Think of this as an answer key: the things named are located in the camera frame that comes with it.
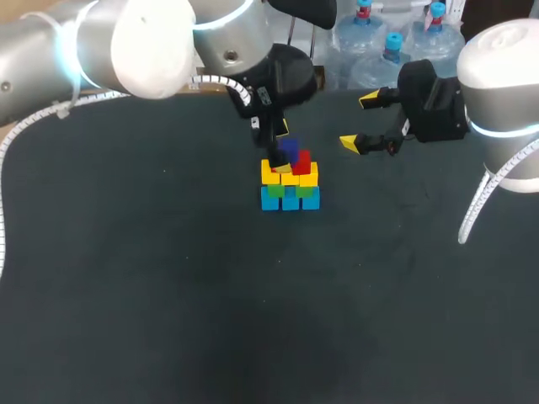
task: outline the blue block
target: blue block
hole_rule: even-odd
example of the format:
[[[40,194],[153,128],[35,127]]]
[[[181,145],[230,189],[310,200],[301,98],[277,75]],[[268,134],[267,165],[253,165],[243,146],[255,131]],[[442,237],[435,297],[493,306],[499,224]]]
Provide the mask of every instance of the blue block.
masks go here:
[[[283,210],[299,210],[300,199],[296,197],[296,187],[286,187]]]
[[[262,196],[263,211],[279,210],[279,198],[270,197],[268,187],[262,187],[260,194]]]
[[[300,159],[300,145],[297,139],[279,140],[279,149],[285,152],[290,164],[296,164]]]
[[[312,190],[311,198],[302,198],[303,210],[319,210],[320,209],[320,187],[315,187]]]

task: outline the water bottle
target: water bottle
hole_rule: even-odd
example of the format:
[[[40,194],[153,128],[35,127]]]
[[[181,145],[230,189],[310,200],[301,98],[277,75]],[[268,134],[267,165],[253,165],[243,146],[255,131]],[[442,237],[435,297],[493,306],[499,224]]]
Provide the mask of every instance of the water bottle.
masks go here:
[[[327,88],[346,89],[355,61],[383,40],[382,21],[371,16],[371,7],[372,0],[357,0],[356,14],[344,17],[335,27],[325,64]]]
[[[466,44],[458,29],[442,23],[445,15],[446,5],[444,3],[432,3],[427,20],[414,23],[409,51],[414,61],[430,60],[435,67],[436,74],[442,78],[456,76],[456,61]]]
[[[359,59],[350,73],[350,89],[357,88],[396,88],[398,73],[410,57],[401,52],[403,36],[391,32],[386,38],[383,53],[370,53]]]

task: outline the toy block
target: toy block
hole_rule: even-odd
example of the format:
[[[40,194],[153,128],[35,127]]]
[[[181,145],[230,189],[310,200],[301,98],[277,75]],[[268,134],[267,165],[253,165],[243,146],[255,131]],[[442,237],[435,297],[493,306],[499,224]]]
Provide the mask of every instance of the toy block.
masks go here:
[[[297,186],[300,184],[300,177],[292,173],[281,174],[280,184],[285,186]]]
[[[271,172],[270,162],[268,160],[262,160],[261,171],[263,185],[280,185],[280,174]]]
[[[300,199],[296,197],[296,187],[286,187],[283,210],[299,210]]]
[[[291,164],[296,164],[300,158],[300,146],[297,139],[279,139],[279,150],[286,153]]]
[[[286,164],[285,166],[280,166],[274,168],[276,173],[292,173],[292,166],[290,164]]]
[[[317,187],[318,186],[318,165],[315,162],[311,163],[311,173],[308,175],[300,175],[300,187]]]
[[[320,209],[320,188],[314,187],[312,189],[311,198],[302,198],[303,210],[319,210]]]
[[[294,175],[307,175],[311,173],[311,152],[300,150],[299,160],[292,166]]]
[[[313,191],[313,187],[296,187],[296,196],[298,198],[311,198]]]
[[[279,198],[270,197],[268,187],[262,187],[260,195],[263,211],[279,210]]]
[[[268,185],[268,195],[270,198],[283,198],[285,187],[283,185]]]

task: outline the cable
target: cable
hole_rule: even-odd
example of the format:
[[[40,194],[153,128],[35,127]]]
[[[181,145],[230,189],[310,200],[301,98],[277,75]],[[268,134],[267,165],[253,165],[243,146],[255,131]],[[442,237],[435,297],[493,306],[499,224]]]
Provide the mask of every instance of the cable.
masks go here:
[[[235,80],[232,80],[227,77],[221,77],[221,76],[194,76],[191,78],[192,83],[199,83],[199,82],[214,82],[218,84],[225,85],[227,87],[232,88],[239,97],[242,99],[245,106],[248,106],[251,104],[251,94],[249,91],[242,86],[239,82],[236,82]],[[129,94],[123,94],[118,93],[116,91],[108,92],[108,93],[99,93],[95,95],[89,95],[87,97],[82,97],[79,100],[77,100],[73,107],[79,107],[83,105],[89,105],[89,104],[95,104],[100,103],[103,101],[108,101],[110,99],[116,99],[116,98],[124,98],[129,97]],[[29,126],[35,124],[36,122],[51,116],[53,114],[58,114],[59,111],[65,110],[67,106],[69,106],[71,102],[66,101],[64,103],[54,104],[50,106],[49,108],[42,109],[41,111],[36,112],[35,114],[32,114],[25,120],[20,121],[16,126],[11,129],[8,133],[8,135],[3,139],[2,143],[0,143],[0,280],[2,279],[4,264],[5,264],[5,258],[6,258],[6,231],[5,231],[5,220],[4,220],[4,214],[3,214],[3,194],[2,194],[2,170],[3,170],[3,163],[6,158],[6,154],[8,152],[8,148],[11,146],[13,141],[19,136],[26,128]]]
[[[210,75],[202,75],[202,76],[194,76],[191,78],[191,82],[193,84],[198,84],[201,82],[213,82],[215,84],[221,84],[223,86],[227,86],[234,90],[237,95],[239,95],[239,98],[242,99],[243,105],[246,107],[251,104],[251,93],[242,86],[239,82],[236,80],[232,80],[231,78],[224,77],[224,76],[210,76]]]
[[[492,195],[496,188],[498,188],[498,185],[511,173],[511,171],[516,168],[516,166],[521,164],[537,150],[539,150],[539,139],[533,141],[524,149],[516,153],[498,171],[498,173],[494,176],[492,180],[490,180],[490,182],[488,181],[490,175],[488,174],[488,172],[485,173],[485,175],[483,176],[483,180],[479,184],[478,191],[473,197],[470,208],[468,209],[468,212],[464,217],[464,221],[462,222],[461,230],[458,233],[458,242],[460,242],[461,244],[466,243],[467,239],[470,237],[470,233],[472,232],[473,225],[475,224],[476,220],[479,217],[479,214],[481,213],[481,210],[487,203],[488,198],[490,198],[490,195]]]
[[[128,97],[127,94],[110,92],[110,93],[101,93],[96,95],[90,95],[87,97],[80,98],[73,105],[74,107],[88,105],[93,103],[100,103],[115,98]],[[64,110],[70,102],[60,103],[52,105],[49,108],[42,109],[41,111],[32,114],[25,120],[20,121],[16,126],[11,129],[8,135],[0,143],[0,279],[2,279],[5,258],[6,258],[6,231],[5,231],[5,220],[3,215],[3,195],[2,195],[2,169],[3,163],[8,152],[8,148],[11,146],[13,141],[19,136],[26,128],[33,125],[34,123],[51,116],[53,114],[58,114],[58,111]]]

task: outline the black table surface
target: black table surface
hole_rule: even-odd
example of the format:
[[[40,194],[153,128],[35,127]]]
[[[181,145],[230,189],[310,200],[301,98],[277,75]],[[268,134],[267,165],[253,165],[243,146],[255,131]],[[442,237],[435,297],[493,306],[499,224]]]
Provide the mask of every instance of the black table surface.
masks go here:
[[[497,191],[458,245],[478,139],[340,145],[394,112],[287,112],[318,212],[260,210],[263,153],[226,96],[28,128],[3,169],[0,402],[536,402],[538,197]]]

